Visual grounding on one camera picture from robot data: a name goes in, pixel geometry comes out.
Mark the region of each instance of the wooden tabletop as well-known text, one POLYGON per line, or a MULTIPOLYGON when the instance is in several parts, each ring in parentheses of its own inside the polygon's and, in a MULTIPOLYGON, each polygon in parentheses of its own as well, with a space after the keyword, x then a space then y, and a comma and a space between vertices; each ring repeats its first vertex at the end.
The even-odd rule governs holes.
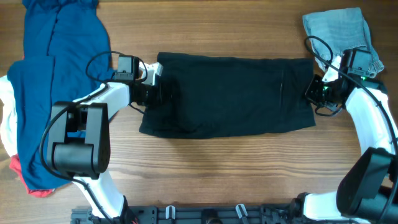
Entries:
MULTIPOLYGON (((15 0, 6 2, 0 4, 0 75, 23 55, 25 9, 15 0)), ((398 118, 397 1, 106 1, 99 4, 98 17, 113 50, 147 63, 155 62, 158 52, 302 58, 311 57, 303 46, 302 16, 346 7, 360 7, 371 28, 386 66, 379 77, 398 118)), ((347 112, 317 116, 315 127, 285 134, 209 140, 141 134, 141 119, 125 108, 110 124, 109 170, 130 205, 289 202, 301 192, 335 190, 360 157, 347 112)), ((0 223, 69 223, 71 209, 88 205, 75 185, 47 198, 27 195, 9 163, 0 145, 0 223)))

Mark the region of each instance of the red cloth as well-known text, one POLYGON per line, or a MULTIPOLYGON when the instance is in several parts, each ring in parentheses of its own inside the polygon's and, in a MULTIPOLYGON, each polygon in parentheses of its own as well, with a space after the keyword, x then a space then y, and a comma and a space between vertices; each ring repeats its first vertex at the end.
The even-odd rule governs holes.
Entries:
POLYGON ((19 162, 18 154, 11 156, 11 163, 9 167, 11 170, 15 171, 18 174, 20 180, 26 188, 27 194, 35 197, 46 197, 53 192, 53 190, 30 190, 27 188, 24 178, 22 177, 21 163, 19 162))

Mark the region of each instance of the black t-shirt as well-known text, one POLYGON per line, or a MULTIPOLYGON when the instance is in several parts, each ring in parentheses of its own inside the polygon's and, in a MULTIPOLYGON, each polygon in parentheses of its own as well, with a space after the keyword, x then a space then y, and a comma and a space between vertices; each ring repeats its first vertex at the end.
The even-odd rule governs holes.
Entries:
POLYGON ((284 133, 315 125, 305 90, 313 60, 244 59, 159 53, 172 98, 147 107, 140 132, 207 139, 284 133))

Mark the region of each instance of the robotic arm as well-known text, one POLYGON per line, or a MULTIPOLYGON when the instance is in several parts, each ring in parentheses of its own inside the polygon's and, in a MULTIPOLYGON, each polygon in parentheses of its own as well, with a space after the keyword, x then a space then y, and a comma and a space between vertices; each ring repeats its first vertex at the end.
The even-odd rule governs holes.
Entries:
MULTIPOLYGON (((384 86, 374 80, 364 80, 358 67, 358 55, 362 53, 364 52, 355 49, 345 52, 340 69, 359 80, 382 103, 396 133, 384 86)), ((88 184, 94 195, 92 197, 85 186, 77 184, 92 208, 73 210, 73 222, 283 224, 334 220, 349 223, 352 218, 362 222, 377 222, 383 212, 383 222, 398 222, 396 201, 384 209, 392 191, 383 187, 382 181, 389 174, 391 180, 396 182, 397 175, 395 140, 391 140, 386 117, 363 89, 341 77, 323 82, 319 76, 315 76, 306 92, 307 98, 317 105, 317 109, 327 107, 339 111, 337 108, 341 105, 341 108, 347 109, 355 123, 362 156, 336 192, 302 193, 290 204, 265 204, 257 207, 245 207, 243 204, 211 208, 129 207, 106 170, 110 158, 109 119, 132 102, 139 105, 162 104, 168 97, 159 82, 161 73, 162 66, 159 63, 147 65, 134 57, 120 56, 116 78, 106 83, 108 87, 102 84, 99 90, 89 96, 102 90, 100 94, 67 110, 50 129, 47 164, 62 175, 88 184), (143 73, 141 82, 132 82, 140 72, 143 73), (69 133, 77 130, 85 130, 85 137, 70 137, 69 133)), ((70 103, 72 102, 54 104, 52 118, 70 103)))

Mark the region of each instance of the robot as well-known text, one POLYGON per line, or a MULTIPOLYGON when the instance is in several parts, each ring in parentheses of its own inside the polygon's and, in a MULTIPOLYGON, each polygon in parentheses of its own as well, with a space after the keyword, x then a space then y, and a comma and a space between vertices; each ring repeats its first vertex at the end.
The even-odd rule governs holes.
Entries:
POLYGON ((310 36, 305 39, 305 46, 334 72, 323 79, 315 75, 305 96, 321 116, 347 110, 361 147, 362 156, 337 191, 302 193, 286 204, 129 207, 107 170, 109 119, 132 102, 156 106, 170 96, 161 83, 161 64, 149 65, 137 57, 121 54, 113 79, 97 80, 102 82, 100 88, 84 98, 53 105, 51 122, 40 143, 43 166, 53 175, 77 184, 91 205, 91 208, 72 210, 71 224, 398 223, 397 127, 388 108, 386 88, 370 78, 374 74, 367 72, 371 54, 359 49, 346 50, 337 68, 336 63, 332 63, 332 54, 330 61, 326 61, 309 48, 310 38, 324 41, 310 36), (320 113, 320 108, 327 108, 331 113, 320 113), (85 130, 85 137, 68 137, 67 133, 77 130, 85 130), (43 145, 47 134, 45 159, 43 145), (382 186, 385 177, 393 182, 391 188, 382 186))

